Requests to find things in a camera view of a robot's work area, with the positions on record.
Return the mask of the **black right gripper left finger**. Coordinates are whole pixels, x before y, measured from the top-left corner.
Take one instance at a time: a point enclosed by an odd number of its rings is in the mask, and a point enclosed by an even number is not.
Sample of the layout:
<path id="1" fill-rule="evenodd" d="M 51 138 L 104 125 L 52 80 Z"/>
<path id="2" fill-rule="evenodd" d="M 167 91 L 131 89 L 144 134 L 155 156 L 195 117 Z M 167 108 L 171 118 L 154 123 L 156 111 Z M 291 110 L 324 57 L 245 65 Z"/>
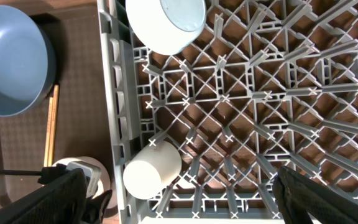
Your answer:
<path id="1" fill-rule="evenodd" d="M 88 183 L 74 169 L 0 209 L 0 223 L 79 223 L 86 207 Z"/>

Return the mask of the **white cup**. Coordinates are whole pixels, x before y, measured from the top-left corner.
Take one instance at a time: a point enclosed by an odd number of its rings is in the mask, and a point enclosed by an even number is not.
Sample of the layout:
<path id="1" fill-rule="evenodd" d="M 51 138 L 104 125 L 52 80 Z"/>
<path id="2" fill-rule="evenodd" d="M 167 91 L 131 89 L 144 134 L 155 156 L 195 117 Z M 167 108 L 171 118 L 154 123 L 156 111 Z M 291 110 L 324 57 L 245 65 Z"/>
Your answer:
<path id="1" fill-rule="evenodd" d="M 135 198 L 148 200 L 174 181 L 181 171 L 181 156 L 171 143 L 161 141 L 143 148 L 123 173 L 126 190 Z"/>

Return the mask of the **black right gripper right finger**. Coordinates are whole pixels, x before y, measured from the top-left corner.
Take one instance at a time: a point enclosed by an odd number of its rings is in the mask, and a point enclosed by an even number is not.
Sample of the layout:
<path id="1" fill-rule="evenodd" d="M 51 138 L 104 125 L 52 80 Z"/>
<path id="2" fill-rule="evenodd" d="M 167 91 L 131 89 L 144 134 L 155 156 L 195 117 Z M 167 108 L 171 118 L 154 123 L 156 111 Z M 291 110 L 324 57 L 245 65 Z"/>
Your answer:
<path id="1" fill-rule="evenodd" d="M 295 170 L 281 166 L 273 194 L 285 223 L 358 223 L 358 203 L 317 184 Z"/>

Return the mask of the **light blue bowl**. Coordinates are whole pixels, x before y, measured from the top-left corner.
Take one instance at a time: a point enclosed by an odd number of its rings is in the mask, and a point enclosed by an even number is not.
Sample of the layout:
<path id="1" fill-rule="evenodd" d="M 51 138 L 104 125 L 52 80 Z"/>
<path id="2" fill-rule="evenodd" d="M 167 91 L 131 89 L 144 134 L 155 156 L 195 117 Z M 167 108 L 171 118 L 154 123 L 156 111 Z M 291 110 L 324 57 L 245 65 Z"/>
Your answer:
<path id="1" fill-rule="evenodd" d="M 206 24 L 204 0 L 127 0 L 126 13 L 138 39 L 161 55 L 180 53 Z"/>

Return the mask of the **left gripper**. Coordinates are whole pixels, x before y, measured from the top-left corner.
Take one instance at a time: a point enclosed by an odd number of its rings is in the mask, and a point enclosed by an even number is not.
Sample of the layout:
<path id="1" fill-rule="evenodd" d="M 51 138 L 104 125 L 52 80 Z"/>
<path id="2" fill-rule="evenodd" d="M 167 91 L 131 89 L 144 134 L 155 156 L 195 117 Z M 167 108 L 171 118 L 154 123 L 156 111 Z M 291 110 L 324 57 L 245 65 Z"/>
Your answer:
<path id="1" fill-rule="evenodd" d="M 85 210 L 81 215 L 80 223 L 102 223 L 104 213 L 112 196 L 112 190 L 107 190 L 95 198 L 86 198 L 86 181 L 85 176 L 81 170 L 67 170 L 67 165 L 57 164 L 52 167 L 44 167 L 41 170 L 41 175 L 38 183 L 47 185 L 53 181 L 68 177 L 68 174 L 79 174 L 83 179 L 79 184 L 69 184 L 68 190 L 84 190 L 84 196 L 74 196 L 74 199 L 85 200 Z"/>

